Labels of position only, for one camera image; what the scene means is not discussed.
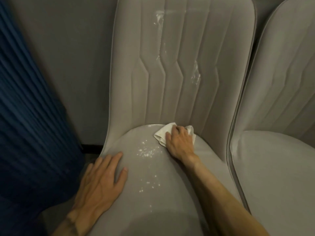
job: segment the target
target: quilted backrest panel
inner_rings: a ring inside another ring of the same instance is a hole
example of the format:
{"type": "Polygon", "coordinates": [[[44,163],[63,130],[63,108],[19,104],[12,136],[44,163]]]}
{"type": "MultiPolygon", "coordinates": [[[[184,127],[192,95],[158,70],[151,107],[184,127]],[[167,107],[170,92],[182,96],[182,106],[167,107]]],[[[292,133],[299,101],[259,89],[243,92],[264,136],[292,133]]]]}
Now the quilted backrest panel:
{"type": "Polygon", "coordinates": [[[284,133],[315,146],[315,0],[287,0],[270,17],[246,83],[234,139],[284,133]]]}
{"type": "Polygon", "coordinates": [[[176,122],[225,152],[254,28],[251,0],[119,0],[106,145],[176,122]]]}

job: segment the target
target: gray wall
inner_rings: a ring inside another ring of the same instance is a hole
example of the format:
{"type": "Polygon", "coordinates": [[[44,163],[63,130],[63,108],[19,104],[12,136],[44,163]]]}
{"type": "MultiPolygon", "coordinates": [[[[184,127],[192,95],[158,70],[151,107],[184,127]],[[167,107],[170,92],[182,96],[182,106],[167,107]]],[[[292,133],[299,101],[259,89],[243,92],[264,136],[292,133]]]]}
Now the gray wall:
{"type": "MultiPolygon", "coordinates": [[[[254,0],[258,30],[282,1],[254,0]]],[[[103,145],[108,124],[117,0],[8,0],[8,3],[81,142],[103,145]]]]}

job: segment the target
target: curtain fold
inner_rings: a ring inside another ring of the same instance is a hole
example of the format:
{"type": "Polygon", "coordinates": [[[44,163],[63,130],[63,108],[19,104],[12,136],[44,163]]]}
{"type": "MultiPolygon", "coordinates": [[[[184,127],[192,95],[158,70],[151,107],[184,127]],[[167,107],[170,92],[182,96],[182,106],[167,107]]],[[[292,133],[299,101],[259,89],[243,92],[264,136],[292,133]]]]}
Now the curtain fold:
{"type": "Polygon", "coordinates": [[[84,156],[4,0],[0,46],[0,234],[34,235],[38,213],[77,191],[84,156]]]}

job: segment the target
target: floor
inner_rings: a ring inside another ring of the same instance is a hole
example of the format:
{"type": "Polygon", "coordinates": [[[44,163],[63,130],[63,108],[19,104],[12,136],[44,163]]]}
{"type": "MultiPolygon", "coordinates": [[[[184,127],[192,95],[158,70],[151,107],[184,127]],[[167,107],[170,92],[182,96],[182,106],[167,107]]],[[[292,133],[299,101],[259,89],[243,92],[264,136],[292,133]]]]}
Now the floor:
{"type": "MultiPolygon", "coordinates": [[[[87,165],[90,162],[94,162],[99,155],[86,154],[85,155],[85,166],[82,170],[81,176],[85,172],[87,165]]],[[[56,227],[65,219],[67,213],[71,210],[74,198],[69,199],[67,202],[50,207],[42,212],[40,218],[44,221],[48,235],[51,235],[56,227]]]]}

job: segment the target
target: seat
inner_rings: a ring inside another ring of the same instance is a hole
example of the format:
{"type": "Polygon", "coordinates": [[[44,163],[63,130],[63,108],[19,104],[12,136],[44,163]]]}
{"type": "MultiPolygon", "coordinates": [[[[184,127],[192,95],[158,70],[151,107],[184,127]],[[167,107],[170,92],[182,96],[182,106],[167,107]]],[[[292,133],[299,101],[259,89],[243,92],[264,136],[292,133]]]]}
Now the seat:
{"type": "Polygon", "coordinates": [[[254,31],[251,0],[119,0],[101,156],[123,151],[129,178],[91,235],[210,230],[183,169],[153,137],[170,122],[194,126],[196,152],[240,200],[226,152],[254,31]]]}
{"type": "Polygon", "coordinates": [[[315,0],[286,0],[269,18],[231,140],[248,207],[270,235],[315,232],[314,13],[315,0]]]}

